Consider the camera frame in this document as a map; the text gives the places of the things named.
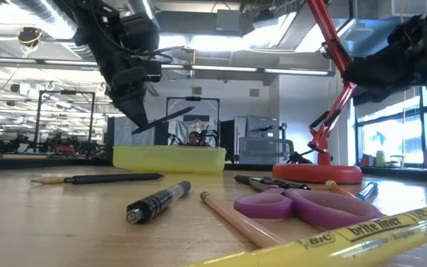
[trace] yellow highlighter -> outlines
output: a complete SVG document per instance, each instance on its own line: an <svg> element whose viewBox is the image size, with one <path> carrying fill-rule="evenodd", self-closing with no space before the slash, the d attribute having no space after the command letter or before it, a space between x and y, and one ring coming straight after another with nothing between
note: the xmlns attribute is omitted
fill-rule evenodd
<svg viewBox="0 0 427 267"><path fill-rule="evenodd" d="M427 243L427 207L188 267L373 266Z"/></svg>

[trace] person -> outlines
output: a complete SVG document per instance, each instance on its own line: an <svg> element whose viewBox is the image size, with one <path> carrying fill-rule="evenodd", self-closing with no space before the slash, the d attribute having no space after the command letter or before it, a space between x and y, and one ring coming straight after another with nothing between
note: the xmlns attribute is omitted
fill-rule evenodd
<svg viewBox="0 0 427 267"><path fill-rule="evenodd" d="M200 134L196 131L191 131L189 134L189 146L210 146L205 140L200 139Z"/></svg>

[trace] cable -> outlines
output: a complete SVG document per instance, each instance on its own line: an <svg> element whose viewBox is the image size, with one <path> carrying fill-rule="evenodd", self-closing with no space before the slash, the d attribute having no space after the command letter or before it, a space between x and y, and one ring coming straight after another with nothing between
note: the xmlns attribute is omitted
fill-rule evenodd
<svg viewBox="0 0 427 267"><path fill-rule="evenodd" d="M224 1L216 1L216 2L215 2L215 4L213 4L213 7L212 7L212 9L211 9L211 13L213 13L213 12L214 12L214 8L215 8L215 6L216 6L218 3L222 3L222 4L224 4L226 7L228 7L228 9L229 9L229 10L231 10L230 6L229 6L227 3L225 3Z"/></svg>
<svg viewBox="0 0 427 267"><path fill-rule="evenodd" d="M306 152L304 152L304 153L301 153L300 155L301 156L305 156L305 155L307 155L307 154L309 154L309 153L312 153L314 151L314 149L311 149L311 150L309 150L309 151L306 151Z"/></svg>
<svg viewBox="0 0 427 267"><path fill-rule="evenodd" d="M22 56L23 59L27 58L29 56L29 54L31 54L33 51L28 51L27 53L24 53L24 55ZM0 91L4 89L4 87L6 87L7 84L9 84L9 82L11 81L11 79L14 77L14 75L16 74L16 71L18 71L20 64L16 65L16 69L13 71L13 73L11 73L11 76L9 77L9 79L4 83L3 86L0 87Z"/></svg>
<svg viewBox="0 0 427 267"><path fill-rule="evenodd" d="M21 44L21 52L24 54L36 52L38 49L39 49L38 45L31 49L30 47L27 47L27 46Z"/></svg>
<svg viewBox="0 0 427 267"><path fill-rule="evenodd" d="M131 50L129 48L123 47L120 44L118 44L117 42L115 42L111 37L108 36L108 34L106 34L106 32L103 30L102 26L100 25L98 19L96 18L94 3L95 3L95 0L90 0L90 3L88 5L88 11L89 11L90 15L92 16L93 22L98 27L99 31L102 33L102 35L104 36L104 38L107 39L112 45L114 45L115 47L123 50L124 52L132 54L134 56L152 56L152 55L157 55L157 56L162 56L162 57L164 57L166 59L169 59L167 62L163 62L165 64L166 63L169 64L169 63L172 62L172 60L173 60L172 56L169 56L169 55L166 55L166 54L162 53L162 52L169 51L167 48L163 48L161 50L156 50L153 53L149 53L149 52L147 52L147 53L140 53L140 52L137 52L135 50Z"/></svg>

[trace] table surface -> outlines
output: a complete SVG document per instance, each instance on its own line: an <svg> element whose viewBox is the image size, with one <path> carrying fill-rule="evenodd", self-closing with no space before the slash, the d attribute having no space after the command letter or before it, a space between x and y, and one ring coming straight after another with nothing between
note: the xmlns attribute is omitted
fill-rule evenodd
<svg viewBox="0 0 427 267"><path fill-rule="evenodd" d="M115 174L111 167L59 167L0 171L0 266L183 266L257 247L200 201L210 191L233 205L237 197L255 191L223 177L170 174L160 180L96 185L34 185L41 177ZM146 225L125 221L126 205L163 188L188 180L191 192ZM378 182L373 200L384 214L396 214L427 204L427 182L366 177ZM325 190L312 185L313 190ZM345 186L357 193L360 185ZM319 229L298 219L257 220L287 241ZM396 256L381 266L427 266L427 244Z"/></svg>

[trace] black marker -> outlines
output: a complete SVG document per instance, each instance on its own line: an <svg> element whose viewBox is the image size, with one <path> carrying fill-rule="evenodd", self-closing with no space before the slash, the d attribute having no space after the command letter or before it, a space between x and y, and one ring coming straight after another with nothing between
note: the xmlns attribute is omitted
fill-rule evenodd
<svg viewBox="0 0 427 267"><path fill-rule="evenodd" d="M191 184L183 181L169 189L161 190L149 197L138 200L126 207L126 220L131 224L146 223L174 201L188 193L190 189Z"/></svg>

